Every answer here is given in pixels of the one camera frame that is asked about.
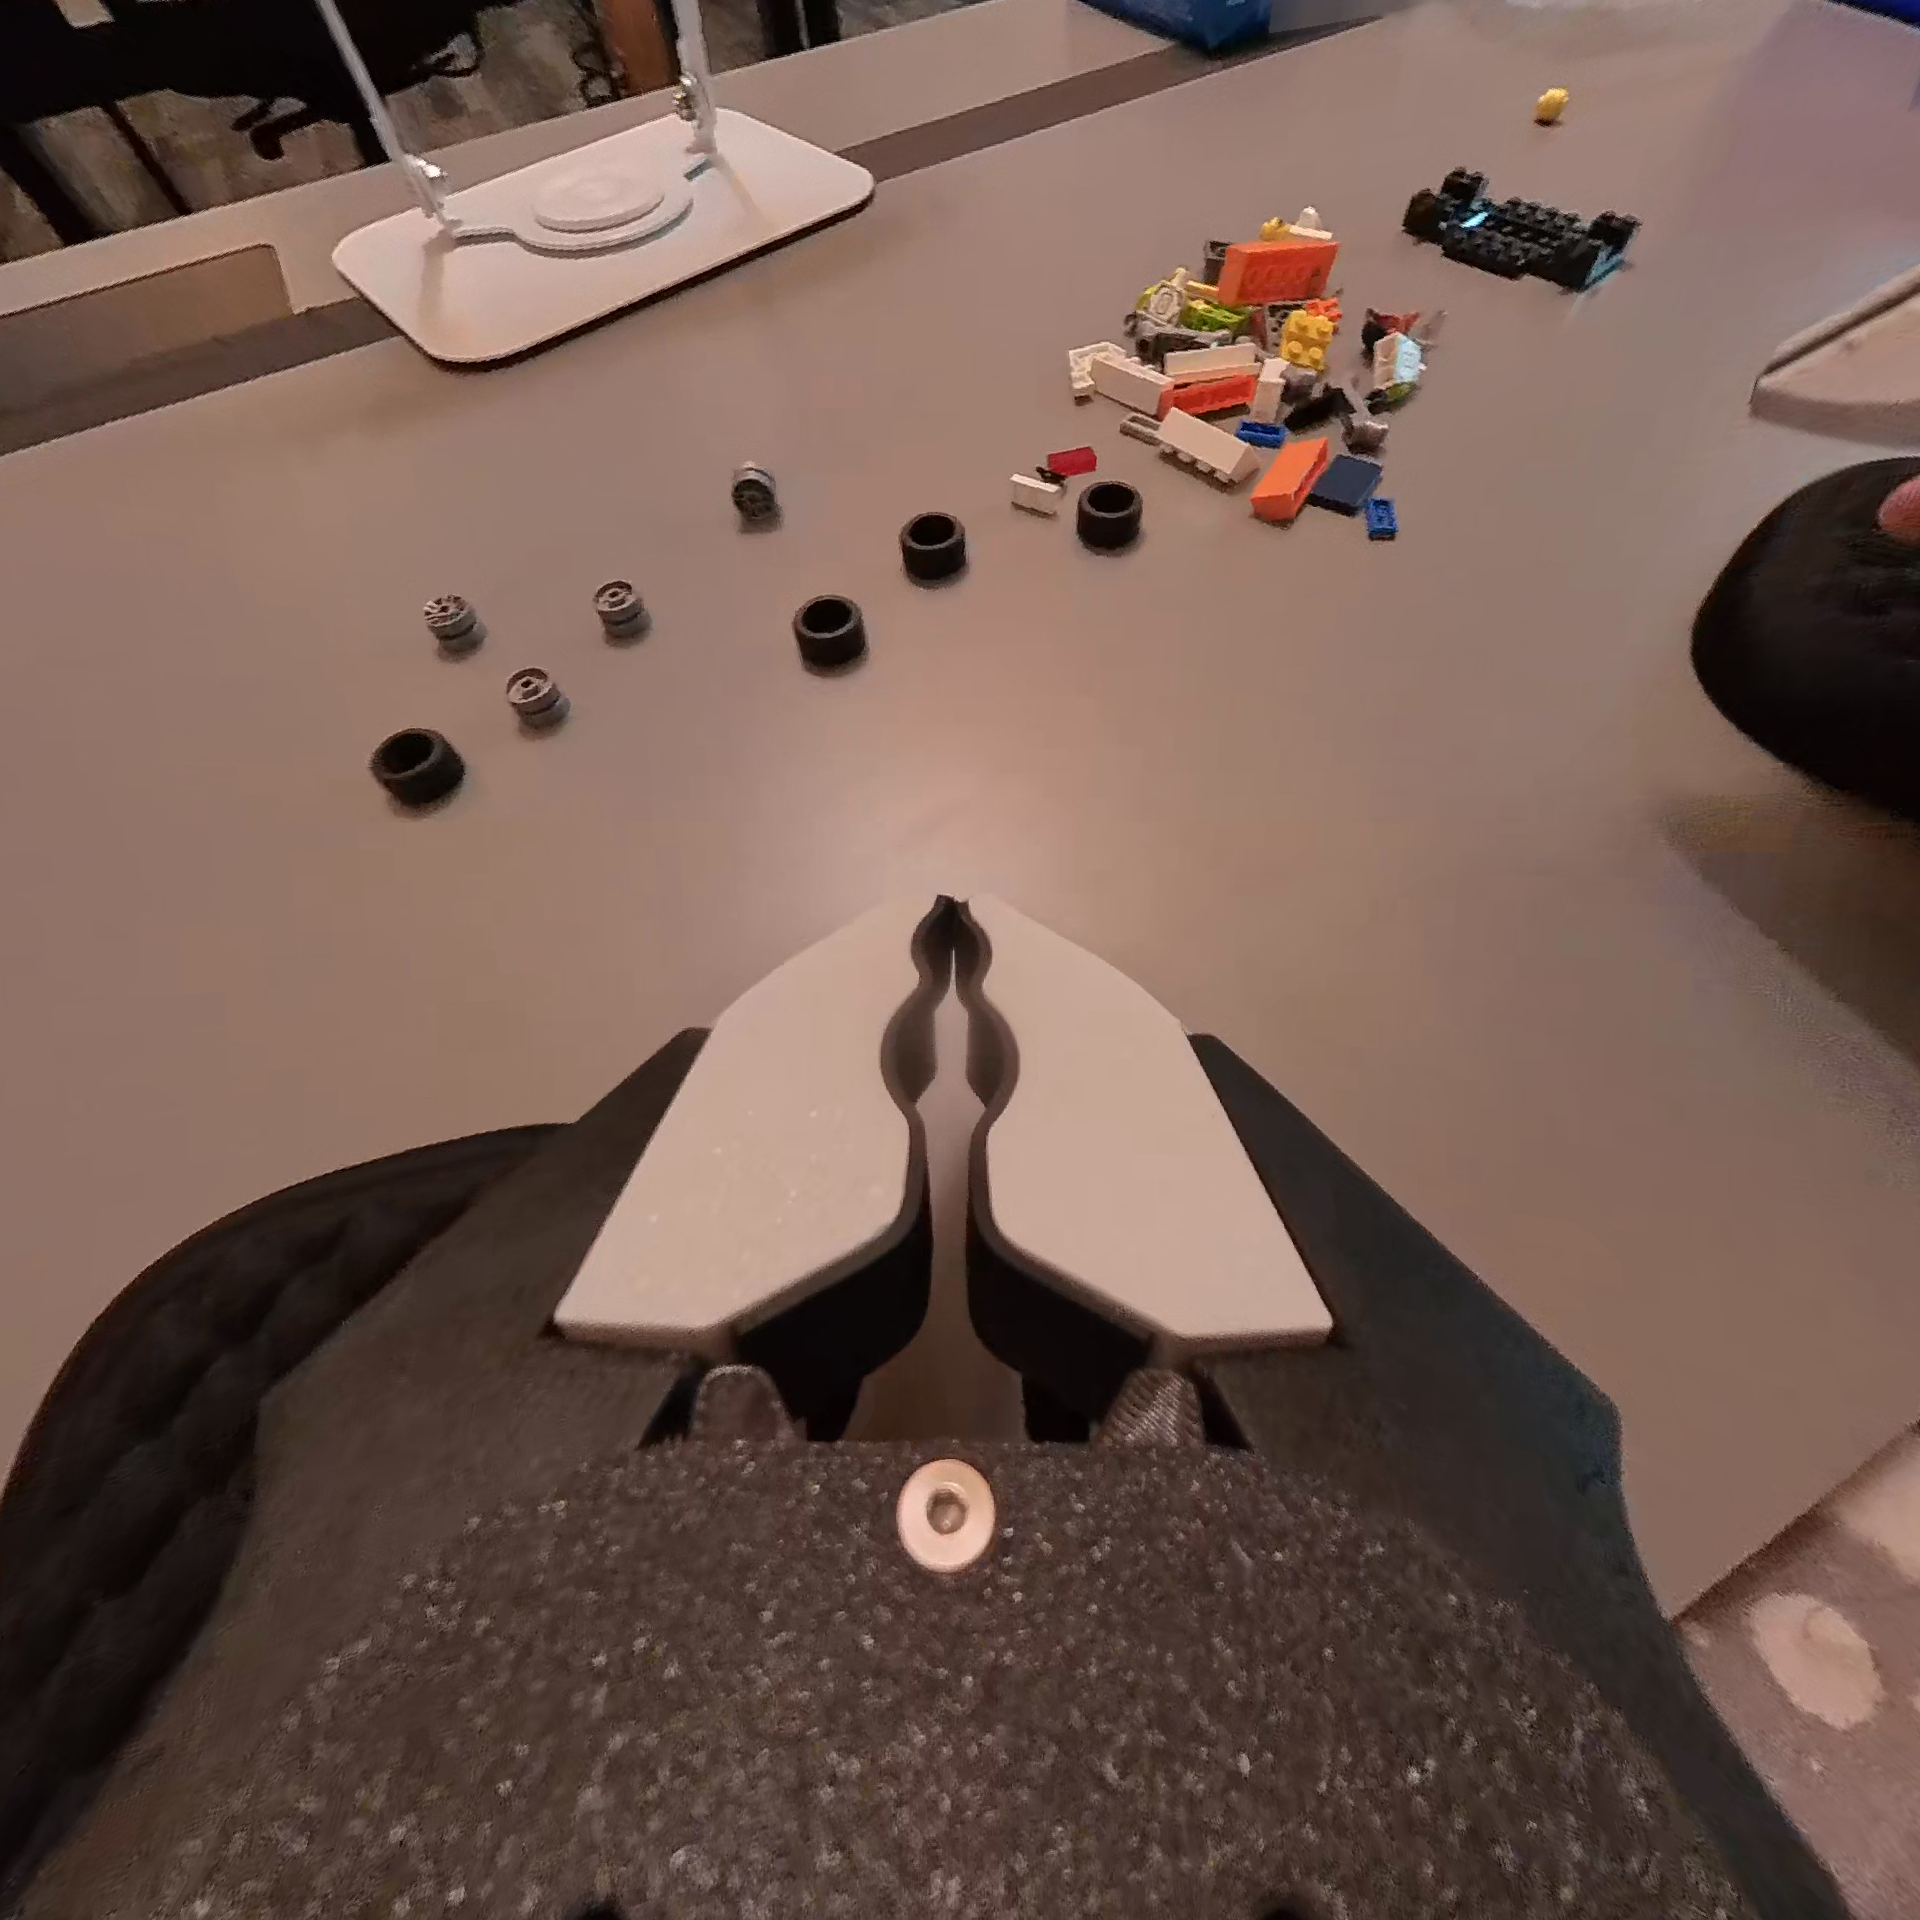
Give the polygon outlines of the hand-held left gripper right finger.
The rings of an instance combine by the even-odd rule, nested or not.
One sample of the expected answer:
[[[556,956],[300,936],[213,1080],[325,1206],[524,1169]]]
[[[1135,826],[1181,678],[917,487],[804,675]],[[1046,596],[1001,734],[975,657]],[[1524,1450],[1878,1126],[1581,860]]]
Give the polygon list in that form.
[[[996,897],[956,911],[980,1107],[966,1304],[1005,1363],[1321,1348],[1332,1312],[1193,1039],[1151,993]]]

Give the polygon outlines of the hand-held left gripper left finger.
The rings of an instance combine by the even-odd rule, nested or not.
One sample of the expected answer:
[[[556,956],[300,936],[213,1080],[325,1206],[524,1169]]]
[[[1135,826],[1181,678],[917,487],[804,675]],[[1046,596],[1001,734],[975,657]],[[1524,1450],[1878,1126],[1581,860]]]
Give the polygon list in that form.
[[[564,1337],[734,1348],[901,1241],[928,1176],[945,899],[879,904],[717,1018],[553,1312]]]

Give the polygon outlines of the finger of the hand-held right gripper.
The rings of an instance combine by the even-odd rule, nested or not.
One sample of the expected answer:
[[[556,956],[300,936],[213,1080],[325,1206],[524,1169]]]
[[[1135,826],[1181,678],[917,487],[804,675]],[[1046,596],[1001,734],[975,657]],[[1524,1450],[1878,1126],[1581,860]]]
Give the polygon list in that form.
[[[1917,444],[1917,270],[1777,343],[1747,409],[1824,440]]]

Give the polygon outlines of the person's left forearm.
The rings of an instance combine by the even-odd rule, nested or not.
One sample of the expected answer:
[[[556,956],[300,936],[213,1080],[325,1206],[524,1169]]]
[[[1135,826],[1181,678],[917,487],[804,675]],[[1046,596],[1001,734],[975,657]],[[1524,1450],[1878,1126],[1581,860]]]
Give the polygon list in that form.
[[[4,1852],[112,1748],[223,1584],[270,1390],[553,1123],[273,1192],[144,1270],[85,1331],[4,1489]]]

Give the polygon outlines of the black lego chassis piece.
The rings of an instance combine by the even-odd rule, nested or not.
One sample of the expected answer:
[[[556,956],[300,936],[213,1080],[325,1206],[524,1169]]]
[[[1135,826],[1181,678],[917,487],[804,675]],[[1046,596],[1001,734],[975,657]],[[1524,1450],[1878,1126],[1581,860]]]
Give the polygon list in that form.
[[[1587,295],[1623,268],[1640,222],[1619,210],[1583,218],[1535,200],[1499,200],[1486,175],[1456,167],[1408,200],[1401,228],[1477,273]]]

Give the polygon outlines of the pile of lego pieces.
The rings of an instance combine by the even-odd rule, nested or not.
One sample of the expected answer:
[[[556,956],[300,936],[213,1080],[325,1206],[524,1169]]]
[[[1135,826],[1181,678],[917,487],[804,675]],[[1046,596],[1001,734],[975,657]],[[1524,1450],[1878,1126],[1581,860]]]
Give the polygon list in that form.
[[[1422,391],[1448,313],[1365,305],[1336,283],[1339,242],[1315,204],[1212,239],[1201,263],[1151,280],[1119,337],[1064,353],[1071,402],[1119,407],[1119,433],[1166,467],[1241,498],[1260,527],[1305,511],[1401,538],[1384,451]]]

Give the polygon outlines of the grey printed sweatshirt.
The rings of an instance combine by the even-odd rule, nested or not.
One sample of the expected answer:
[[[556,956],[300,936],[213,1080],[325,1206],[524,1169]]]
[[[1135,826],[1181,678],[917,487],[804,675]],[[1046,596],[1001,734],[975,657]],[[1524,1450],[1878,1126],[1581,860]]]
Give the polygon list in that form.
[[[1750,1767],[1852,1916],[1917,1916],[1917,1433],[1677,1623]]]

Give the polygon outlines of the white stand base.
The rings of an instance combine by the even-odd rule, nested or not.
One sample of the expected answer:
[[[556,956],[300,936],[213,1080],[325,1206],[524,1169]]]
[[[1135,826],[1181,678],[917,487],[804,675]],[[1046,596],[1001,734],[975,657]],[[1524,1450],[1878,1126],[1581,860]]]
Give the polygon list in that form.
[[[743,112],[593,140],[351,232],[334,268],[429,360],[486,369],[845,220],[873,175]]]

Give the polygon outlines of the black office chair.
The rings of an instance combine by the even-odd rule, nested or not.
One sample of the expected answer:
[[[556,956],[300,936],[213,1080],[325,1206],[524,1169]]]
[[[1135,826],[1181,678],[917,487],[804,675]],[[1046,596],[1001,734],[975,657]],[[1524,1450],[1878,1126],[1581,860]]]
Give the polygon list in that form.
[[[478,64],[478,3],[339,3],[334,8],[381,98],[432,79],[459,79]],[[232,58],[232,81],[260,110],[291,105],[288,115],[260,116],[253,145],[267,151],[284,132],[336,124],[350,131],[366,166],[387,151],[360,92],[312,3],[219,4]]]

